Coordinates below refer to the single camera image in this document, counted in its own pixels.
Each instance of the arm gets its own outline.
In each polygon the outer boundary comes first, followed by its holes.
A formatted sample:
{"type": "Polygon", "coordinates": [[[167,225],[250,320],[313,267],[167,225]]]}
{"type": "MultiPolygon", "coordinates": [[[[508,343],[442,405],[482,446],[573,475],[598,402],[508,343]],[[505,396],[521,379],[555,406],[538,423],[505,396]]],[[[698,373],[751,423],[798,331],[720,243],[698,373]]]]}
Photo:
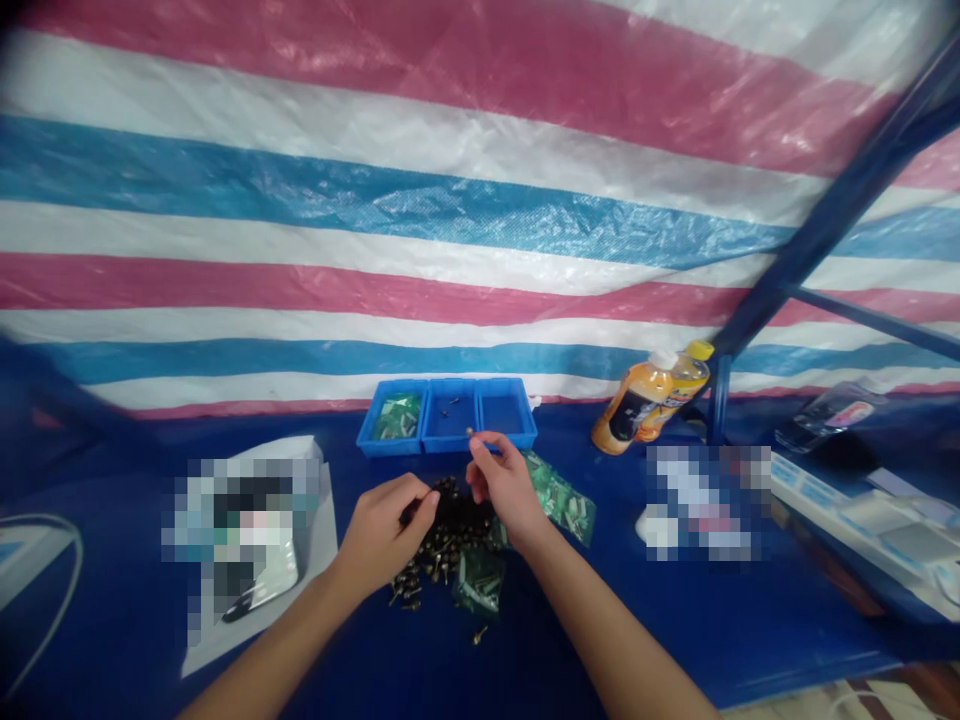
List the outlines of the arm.
{"type": "Polygon", "coordinates": [[[361,495],[330,567],[304,588],[180,720],[276,717],[337,628],[417,552],[433,524],[438,499],[410,473],[361,495]],[[425,501],[410,524],[401,528],[400,515],[418,498],[425,501]]]}
{"type": "Polygon", "coordinates": [[[669,653],[543,514],[520,452],[499,433],[476,433],[467,482],[493,502],[510,541],[543,587],[607,714],[614,719],[716,720],[719,714],[669,653]],[[495,444],[491,455],[483,442],[495,444]]]}

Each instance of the hand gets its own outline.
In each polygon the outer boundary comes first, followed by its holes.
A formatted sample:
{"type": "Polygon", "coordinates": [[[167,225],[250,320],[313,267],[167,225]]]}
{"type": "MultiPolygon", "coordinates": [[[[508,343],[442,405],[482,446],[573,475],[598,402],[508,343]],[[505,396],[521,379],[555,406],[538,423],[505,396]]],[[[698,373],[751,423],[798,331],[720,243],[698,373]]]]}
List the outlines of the hand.
{"type": "Polygon", "coordinates": [[[403,570],[433,525],[440,494],[431,492],[413,473],[368,490],[357,500],[340,552],[330,565],[337,584],[359,602],[403,570]],[[420,500],[407,527],[400,515],[420,500]]]}
{"type": "Polygon", "coordinates": [[[506,436],[474,433],[470,454],[473,462],[467,466],[467,484],[473,490],[473,500],[477,504],[487,499],[493,503],[511,543],[522,550],[539,533],[552,529],[533,489],[527,461],[506,436]],[[492,455],[485,442],[496,445],[500,455],[492,455]]]}

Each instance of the yellow bottle cap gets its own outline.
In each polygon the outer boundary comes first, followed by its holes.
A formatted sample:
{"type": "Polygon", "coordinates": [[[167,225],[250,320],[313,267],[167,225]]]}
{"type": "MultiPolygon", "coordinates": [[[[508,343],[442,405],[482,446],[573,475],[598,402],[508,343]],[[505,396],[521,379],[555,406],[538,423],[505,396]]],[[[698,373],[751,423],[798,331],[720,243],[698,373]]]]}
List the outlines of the yellow bottle cap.
{"type": "Polygon", "coordinates": [[[693,340],[687,345],[687,355],[694,360],[706,362],[710,359],[710,356],[713,355],[713,345],[706,340],[693,340]]]}

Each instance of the white bottle cap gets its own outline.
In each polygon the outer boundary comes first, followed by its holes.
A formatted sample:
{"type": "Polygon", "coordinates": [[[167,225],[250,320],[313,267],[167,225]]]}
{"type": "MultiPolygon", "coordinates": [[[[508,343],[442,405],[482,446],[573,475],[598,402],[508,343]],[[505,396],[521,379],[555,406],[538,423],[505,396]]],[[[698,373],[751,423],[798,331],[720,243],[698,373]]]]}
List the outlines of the white bottle cap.
{"type": "Polygon", "coordinates": [[[857,385],[874,395],[886,395],[900,384],[899,378],[883,375],[864,375],[857,380],[857,385]]]}
{"type": "Polygon", "coordinates": [[[673,350],[654,350],[650,353],[650,362],[661,370],[673,370],[678,356],[673,350]]]}

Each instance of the floor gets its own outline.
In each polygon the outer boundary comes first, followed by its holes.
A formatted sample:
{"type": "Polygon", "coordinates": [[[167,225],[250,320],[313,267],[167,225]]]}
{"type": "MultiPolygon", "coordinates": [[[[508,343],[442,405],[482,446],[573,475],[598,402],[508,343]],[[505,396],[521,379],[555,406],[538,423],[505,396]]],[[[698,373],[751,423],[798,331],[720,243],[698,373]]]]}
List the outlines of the floor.
{"type": "Polygon", "coordinates": [[[931,720],[935,717],[929,710],[920,709],[923,702],[909,685],[880,680],[869,680],[867,684],[871,691],[885,697],[866,698],[864,704],[859,697],[851,696],[836,708],[832,716],[829,713],[837,699],[854,692],[846,682],[730,710],[723,713],[723,717],[725,720],[931,720]]]}

